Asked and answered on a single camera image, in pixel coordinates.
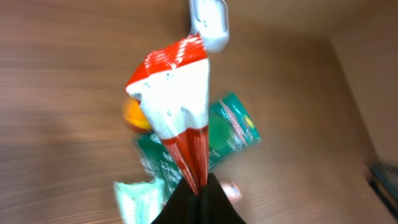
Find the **green lid jar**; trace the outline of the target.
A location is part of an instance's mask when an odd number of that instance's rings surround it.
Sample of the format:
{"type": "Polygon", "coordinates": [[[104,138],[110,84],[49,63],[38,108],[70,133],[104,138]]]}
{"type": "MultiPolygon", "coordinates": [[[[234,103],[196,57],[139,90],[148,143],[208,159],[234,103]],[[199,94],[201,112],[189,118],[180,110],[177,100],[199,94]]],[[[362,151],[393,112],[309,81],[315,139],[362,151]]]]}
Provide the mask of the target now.
{"type": "Polygon", "coordinates": [[[229,123],[217,114],[209,115],[209,145],[216,151],[221,151],[228,145],[230,136],[229,123]]]}

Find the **light green wipes packet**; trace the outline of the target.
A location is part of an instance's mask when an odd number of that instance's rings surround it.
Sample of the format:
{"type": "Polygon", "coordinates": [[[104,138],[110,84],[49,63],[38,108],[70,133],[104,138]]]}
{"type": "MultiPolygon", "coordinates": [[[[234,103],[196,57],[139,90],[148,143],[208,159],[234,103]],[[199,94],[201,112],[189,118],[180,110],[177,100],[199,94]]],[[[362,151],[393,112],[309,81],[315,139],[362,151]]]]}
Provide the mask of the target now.
{"type": "Polygon", "coordinates": [[[158,177],[150,182],[133,184],[114,182],[114,194],[123,223],[152,223],[163,207],[164,185],[158,177]]]}

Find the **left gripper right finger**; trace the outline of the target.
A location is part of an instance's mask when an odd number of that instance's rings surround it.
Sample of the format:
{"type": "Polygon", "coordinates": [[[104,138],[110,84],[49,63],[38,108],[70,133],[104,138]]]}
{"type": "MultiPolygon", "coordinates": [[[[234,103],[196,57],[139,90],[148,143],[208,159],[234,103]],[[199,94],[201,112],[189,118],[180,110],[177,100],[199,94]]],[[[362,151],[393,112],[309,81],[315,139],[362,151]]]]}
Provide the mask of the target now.
{"type": "Polygon", "coordinates": [[[201,224],[246,224],[232,206],[214,174],[208,175],[208,182],[201,189],[198,222],[201,224]]]}

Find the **red yellow sauce bottle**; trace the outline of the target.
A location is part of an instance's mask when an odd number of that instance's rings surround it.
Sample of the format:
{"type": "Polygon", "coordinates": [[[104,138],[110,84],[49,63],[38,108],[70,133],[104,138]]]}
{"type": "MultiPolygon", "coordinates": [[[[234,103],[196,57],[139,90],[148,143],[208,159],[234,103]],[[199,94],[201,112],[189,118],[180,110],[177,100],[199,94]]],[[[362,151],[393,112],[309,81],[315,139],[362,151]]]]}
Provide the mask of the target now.
{"type": "Polygon", "coordinates": [[[134,98],[126,99],[122,107],[122,116],[128,127],[134,132],[145,134],[152,131],[151,125],[134,98]]]}

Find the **green 3M gloves packet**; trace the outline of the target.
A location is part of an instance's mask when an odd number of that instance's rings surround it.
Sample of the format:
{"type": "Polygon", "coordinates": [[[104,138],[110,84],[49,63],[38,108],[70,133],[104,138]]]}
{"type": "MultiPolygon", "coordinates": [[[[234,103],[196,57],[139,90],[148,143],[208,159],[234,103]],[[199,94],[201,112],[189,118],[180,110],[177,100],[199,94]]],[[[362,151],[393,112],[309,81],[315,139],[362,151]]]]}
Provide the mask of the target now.
{"type": "MultiPolygon", "coordinates": [[[[230,136],[226,147],[221,151],[216,151],[209,146],[209,168],[217,166],[227,157],[261,142],[257,128],[234,93],[229,93],[214,101],[209,110],[209,115],[217,114],[223,117],[230,127],[230,136]]],[[[135,140],[135,143],[139,148],[144,170],[149,175],[164,181],[164,199],[168,200],[182,178],[180,169],[155,133],[143,134],[135,140]]]]}

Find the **white orange small packet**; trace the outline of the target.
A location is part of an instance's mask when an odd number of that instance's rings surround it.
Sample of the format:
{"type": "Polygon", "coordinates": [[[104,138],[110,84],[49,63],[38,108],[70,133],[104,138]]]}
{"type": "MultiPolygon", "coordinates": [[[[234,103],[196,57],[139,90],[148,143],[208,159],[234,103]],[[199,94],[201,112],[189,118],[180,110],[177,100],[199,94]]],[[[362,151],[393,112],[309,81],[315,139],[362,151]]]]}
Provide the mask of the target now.
{"type": "Polygon", "coordinates": [[[231,203],[235,203],[242,199],[242,194],[238,186],[233,182],[221,182],[223,192],[231,203]]]}

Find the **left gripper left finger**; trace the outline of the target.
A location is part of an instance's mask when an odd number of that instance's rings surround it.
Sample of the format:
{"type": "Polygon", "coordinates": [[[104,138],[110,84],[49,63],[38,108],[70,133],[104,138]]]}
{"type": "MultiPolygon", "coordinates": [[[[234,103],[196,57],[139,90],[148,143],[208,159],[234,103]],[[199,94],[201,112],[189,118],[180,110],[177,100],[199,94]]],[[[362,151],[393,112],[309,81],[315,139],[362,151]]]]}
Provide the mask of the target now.
{"type": "Polygon", "coordinates": [[[152,224],[198,224],[198,196],[184,178],[152,224]]]}

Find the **red white stick sachet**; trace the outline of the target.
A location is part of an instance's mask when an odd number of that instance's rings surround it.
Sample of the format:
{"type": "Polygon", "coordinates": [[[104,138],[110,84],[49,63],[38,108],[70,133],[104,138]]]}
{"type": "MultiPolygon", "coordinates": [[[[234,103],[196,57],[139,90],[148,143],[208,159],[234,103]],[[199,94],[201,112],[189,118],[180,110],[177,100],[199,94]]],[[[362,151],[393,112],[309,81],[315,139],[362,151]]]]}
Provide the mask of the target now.
{"type": "Polygon", "coordinates": [[[200,34],[148,54],[126,85],[195,194],[208,181],[209,85],[200,34]]]}

